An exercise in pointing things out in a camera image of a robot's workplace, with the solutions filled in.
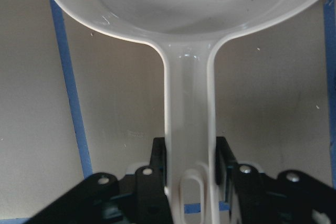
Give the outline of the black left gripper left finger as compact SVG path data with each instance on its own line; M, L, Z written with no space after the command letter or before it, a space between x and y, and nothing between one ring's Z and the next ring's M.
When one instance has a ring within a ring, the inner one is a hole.
M173 223L165 183L165 139L157 137L148 165L122 179L92 174L27 223Z

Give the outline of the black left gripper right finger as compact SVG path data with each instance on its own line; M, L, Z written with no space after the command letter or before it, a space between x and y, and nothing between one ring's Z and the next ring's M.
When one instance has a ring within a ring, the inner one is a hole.
M299 170L271 178L239 163L224 137L216 139L215 181L230 223L335 223L335 189Z

